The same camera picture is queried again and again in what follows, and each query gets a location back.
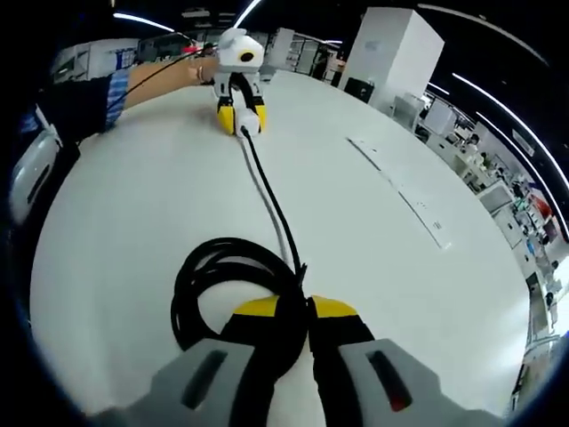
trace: ceiling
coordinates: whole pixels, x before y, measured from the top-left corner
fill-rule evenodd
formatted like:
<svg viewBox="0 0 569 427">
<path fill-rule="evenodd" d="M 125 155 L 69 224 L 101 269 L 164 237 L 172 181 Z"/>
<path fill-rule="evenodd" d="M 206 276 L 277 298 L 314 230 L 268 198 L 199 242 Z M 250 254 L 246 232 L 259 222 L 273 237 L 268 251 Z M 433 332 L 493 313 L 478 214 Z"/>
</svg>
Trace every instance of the ceiling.
<svg viewBox="0 0 569 427">
<path fill-rule="evenodd" d="M 547 64 L 497 31 L 451 14 L 421 9 L 418 2 L 405 0 L 262 0 L 242 27 L 267 32 L 279 27 L 292 28 L 323 39 L 343 40 L 343 49 L 348 51 L 368 6 L 414 8 L 445 40 L 431 81 L 451 93 L 446 99 L 471 117 L 480 111 L 506 134 L 516 128 L 525 135 L 511 118 L 453 78 L 452 73 L 481 86 L 522 117 L 567 174 L 569 139 L 564 124 L 569 120 L 569 62 L 563 31 L 566 23 L 556 4 L 550 0 L 427 0 L 426 3 L 464 12 L 503 28 L 530 45 Z M 249 0 L 116 0 L 116 9 L 184 31 L 196 24 L 196 20 L 181 17 L 187 9 L 203 6 L 212 12 L 205 20 L 217 27 L 219 12 L 239 14 L 248 4 Z M 159 29 L 112 20 L 109 10 L 101 10 L 84 20 L 77 36 L 94 39 L 159 34 Z M 83 40 L 74 37 L 68 43 L 72 41 Z M 536 151 L 533 163 L 569 221 L 569 191 L 542 151 Z"/>
</svg>

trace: white cabinet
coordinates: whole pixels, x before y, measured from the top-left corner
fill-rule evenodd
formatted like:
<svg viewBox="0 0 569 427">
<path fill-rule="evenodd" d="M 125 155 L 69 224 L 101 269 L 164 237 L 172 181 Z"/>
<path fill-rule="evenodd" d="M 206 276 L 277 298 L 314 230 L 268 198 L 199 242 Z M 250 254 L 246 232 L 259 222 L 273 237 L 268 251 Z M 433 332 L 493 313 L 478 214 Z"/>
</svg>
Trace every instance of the white cabinet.
<svg viewBox="0 0 569 427">
<path fill-rule="evenodd" d="M 514 247 L 524 237 L 513 213 L 509 209 L 501 209 L 494 216 L 494 220 L 500 227 L 501 234 L 508 240 L 509 247 Z"/>
<path fill-rule="evenodd" d="M 512 249 L 512 253 L 516 258 L 517 265 L 524 273 L 524 278 L 529 278 L 536 270 L 537 265 L 535 264 L 535 259 L 533 255 L 530 254 L 525 241 L 522 240 Z"/>
</svg>

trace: small robot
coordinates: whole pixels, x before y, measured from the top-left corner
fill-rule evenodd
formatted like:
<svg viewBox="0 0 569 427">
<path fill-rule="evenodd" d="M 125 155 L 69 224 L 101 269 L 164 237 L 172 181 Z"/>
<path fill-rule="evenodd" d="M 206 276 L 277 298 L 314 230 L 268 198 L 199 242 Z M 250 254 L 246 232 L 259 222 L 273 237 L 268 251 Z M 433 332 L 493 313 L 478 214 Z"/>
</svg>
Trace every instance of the small robot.
<svg viewBox="0 0 569 427">
<path fill-rule="evenodd" d="M 246 35 L 244 29 L 230 28 L 221 35 L 217 54 L 220 64 L 214 76 L 214 90 L 219 98 L 217 116 L 221 127 L 230 135 L 238 133 L 239 120 L 231 93 L 231 88 L 236 87 L 243 94 L 247 109 L 259 118 L 261 132 L 267 119 L 259 75 L 263 47 Z"/>
</svg>

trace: blue checkered sleeve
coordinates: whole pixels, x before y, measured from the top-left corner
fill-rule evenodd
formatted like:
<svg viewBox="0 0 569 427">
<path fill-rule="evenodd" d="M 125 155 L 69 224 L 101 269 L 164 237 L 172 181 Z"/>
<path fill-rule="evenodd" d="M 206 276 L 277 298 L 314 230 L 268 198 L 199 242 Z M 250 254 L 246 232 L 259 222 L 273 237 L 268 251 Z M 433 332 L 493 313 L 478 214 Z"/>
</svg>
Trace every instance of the blue checkered sleeve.
<svg viewBox="0 0 569 427">
<path fill-rule="evenodd" d="M 108 84 L 107 97 L 107 121 L 106 128 L 109 129 L 123 113 L 124 102 L 126 101 L 126 89 L 131 71 L 129 69 L 119 69 L 110 78 Z"/>
</svg>

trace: human arm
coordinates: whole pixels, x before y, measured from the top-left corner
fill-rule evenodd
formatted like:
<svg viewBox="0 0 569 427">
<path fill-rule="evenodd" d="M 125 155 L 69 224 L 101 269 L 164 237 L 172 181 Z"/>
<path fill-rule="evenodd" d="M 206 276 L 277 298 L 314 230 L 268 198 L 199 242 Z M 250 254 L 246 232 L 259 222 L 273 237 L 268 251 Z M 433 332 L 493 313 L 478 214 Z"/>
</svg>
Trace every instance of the human arm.
<svg viewBox="0 0 569 427">
<path fill-rule="evenodd" d="M 138 85 L 144 79 L 156 73 L 159 69 L 168 65 L 167 63 L 141 64 L 133 68 L 130 73 L 127 91 Z M 149 79 L 142 86 L 132 93 L 129 93 L 124 103 L 124 109 L 133 107 L 144 101 L 154 99 L 158 96 L 177 91 L 182 87 L 200 85 L 209 82 L 213 78 L 217 68 L 215 58 L 197 58 L 193 60 L 183 60 L 172 65 L 168 69 L 160 72 Z"/>
<path fill-rule="evenodd" d="M 217 60 L 183 60 L 128 93 L 166 65 L 164 62 L 141 64 L 135 68 L 120 69 L 107 77 L 51 85 L 39 93 L 37 104 L 48 121 L 55 125 L 64 144 L 77 143 L 109 129 L 124 109 L 182 87 L 211 80 Z M 24 117 L 22 124 L 26 124 L 22 126 L 23 133 L 35 131 L 38 125 L 33 115 Z"/>
</svg>

